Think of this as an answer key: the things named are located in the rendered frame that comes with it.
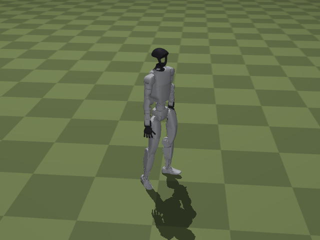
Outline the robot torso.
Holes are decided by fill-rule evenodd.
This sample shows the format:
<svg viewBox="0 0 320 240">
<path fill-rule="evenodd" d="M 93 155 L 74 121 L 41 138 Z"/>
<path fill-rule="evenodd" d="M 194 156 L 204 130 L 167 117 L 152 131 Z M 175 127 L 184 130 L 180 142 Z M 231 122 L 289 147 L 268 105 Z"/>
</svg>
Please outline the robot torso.
<svg viewBox="0 0 320 240">
<path fill-rule="evenodd" d="M 168 116 L 169 110 L 165 104 L 170 97 L 172 81 L 171 70 L 166 65 L 163 68 L 165 68 L 164 71 L 157 71 L 160 70 L 160 68 L 157 68 L 149 72 L 149 74 L 155 75 L 155 83 L 152 85 L 152 93 L 150 95 L 156 102 L 155 107 L 152 109 L 152 117 L 157 115 L 159 121 L 163 121 Z"/>
</svg>

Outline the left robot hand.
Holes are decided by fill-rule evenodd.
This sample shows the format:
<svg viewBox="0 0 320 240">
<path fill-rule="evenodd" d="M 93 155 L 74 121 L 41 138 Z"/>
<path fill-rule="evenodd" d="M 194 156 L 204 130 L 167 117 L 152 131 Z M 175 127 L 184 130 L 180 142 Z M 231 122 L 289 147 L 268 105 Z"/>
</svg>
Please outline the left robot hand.
<svg viewBox="0 0 320 240">
<path fill-rule="evenodd" d="M 170 106 L 170 105 L 169 105 L 169 102 L 168 102 L 168 108 L 171 108 L 171 109 L 175 110 L 175 109 L 174 109 L 174 105 L 175 105 L 175 102 L 173 102 L 173 106 Z M 167 118 L 167 120 L 168 120 L 168 118 Z"/>
</svg>

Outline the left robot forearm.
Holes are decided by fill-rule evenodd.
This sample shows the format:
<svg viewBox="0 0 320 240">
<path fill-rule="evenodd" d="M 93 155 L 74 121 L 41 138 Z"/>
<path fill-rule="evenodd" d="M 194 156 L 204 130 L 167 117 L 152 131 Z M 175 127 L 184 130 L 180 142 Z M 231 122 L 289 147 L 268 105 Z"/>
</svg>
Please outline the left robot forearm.
<svg viewBox="0 0 320 240">
<path fill-rule="evenodd" d="M 173 106 L 173 102 L 175 100 L 175 96 L 174 96 L 174 91 L 173 92 L 170 92 L 170 96 L 169 96 L 169 99 L 168 99 L 168 105 L 169 106 Z"/>
</svg>

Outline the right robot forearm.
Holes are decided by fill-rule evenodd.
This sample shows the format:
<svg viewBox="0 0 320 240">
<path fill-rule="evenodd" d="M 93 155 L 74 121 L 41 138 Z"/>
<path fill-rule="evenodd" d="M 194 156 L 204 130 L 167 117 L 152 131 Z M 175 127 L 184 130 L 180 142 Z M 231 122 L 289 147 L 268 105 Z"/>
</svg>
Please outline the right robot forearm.
<svg viewBox="0 0 320 240">
<path fill-rule="evenodd" d="M 145 126 L 150 126 L 152 107 L 150 106 L 150 100 L 147 98 L 144 100 L 143 109 L 144 109 L 144 114 L 145 114 L 145 116 L 144 116 Z"/>
</svg>

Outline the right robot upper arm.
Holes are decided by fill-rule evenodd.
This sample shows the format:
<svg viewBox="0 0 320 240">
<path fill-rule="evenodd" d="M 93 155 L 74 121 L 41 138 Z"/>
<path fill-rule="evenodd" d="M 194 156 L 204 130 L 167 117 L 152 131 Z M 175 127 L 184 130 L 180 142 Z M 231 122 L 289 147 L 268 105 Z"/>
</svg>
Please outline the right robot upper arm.
<svg viewBox="0 0 320 240">
<path fill-rule="evenodd" d="M 152 94 L 152 88 L 153 88 L 153 84 L 155 83 L 155 74 L 148 74 L 144 77 L 144 100 L 145 99 L 149 99 L 150 104 L 152 105 L 154 103 L 153 98 L 151 97 Z"/>
</svg>

